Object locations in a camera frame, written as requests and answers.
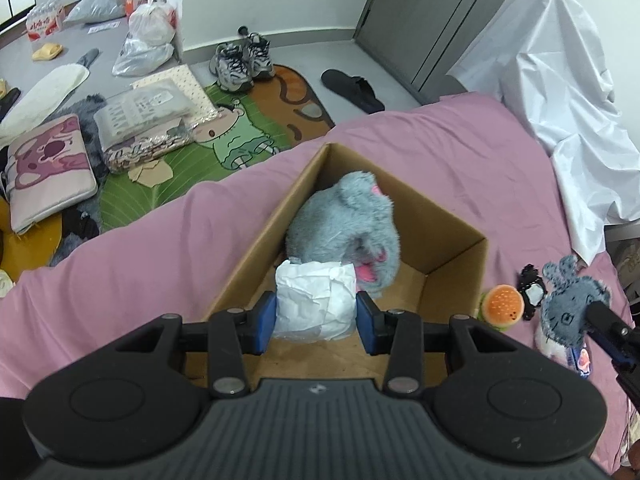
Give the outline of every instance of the crumpled white paper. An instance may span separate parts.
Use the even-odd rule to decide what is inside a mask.
[[[298,342],[342,339],[356,326],[353,264],[284,261],[276,269],[273,336]]]
[[[596,25],[576,0],[505,0],[449,75],[502,101],[546,149],[572,248],[587,264],[605,249],[605,225],[640,218],[640,153],[613,104]]]

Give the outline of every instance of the white sheet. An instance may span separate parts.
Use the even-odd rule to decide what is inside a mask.
[[[578,2],[505,0],[449,75],[501,100],[544,146],[572,248],[587,264],[605,249],[606,224],[640,218],[640,153],[613,104],[596,26]]]
[[[24,132],[40,126],[54,112],[64,98],[89,77],[82,65],[62,65],[44,76],[9,111],[0,123],[0,148]]]

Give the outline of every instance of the pink blanket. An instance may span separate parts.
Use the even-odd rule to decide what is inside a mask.
[[[490,241],[487,288],[515,284],[524,265],[540,269],[571,251],[551,163],[501,104],[464,94],[383,112],[221,182],[200,183],[85,243],[57,267],[25,272],[0,300],[0,396],[24,397],[47,374],[160,314],[200,320],[325,141],[360,152],[483,232]],[[599,254],[584,272],[607,284],[612,309],[630,322],[609,256]],[[531,345],[535,323],[521,322],[510,335]],[[626,397],[609,358],[593,343],[590,351],[591,380],[609,412],[594,458],[610,472],[619,460]]]

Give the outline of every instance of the cartoon floor mat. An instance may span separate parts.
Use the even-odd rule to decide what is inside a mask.
[[[162,164],[134,173],[110,174],[100,196],[102,231],[130,224],[149,211],[184,195],[204,180],[222,180],[243,168],[303,142],[324,136],[334,123],[306,80],[276,65],[268,82],[256,82],[248,94],[205,88],[222,113],[193,144],[168,153]],[[172,177],[155,175],[155,171]]]

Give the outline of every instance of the gray cabinet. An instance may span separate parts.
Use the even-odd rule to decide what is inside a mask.
[[[423,103],[462,91],[446,76],[504,0],[369,0],[356,42]]]

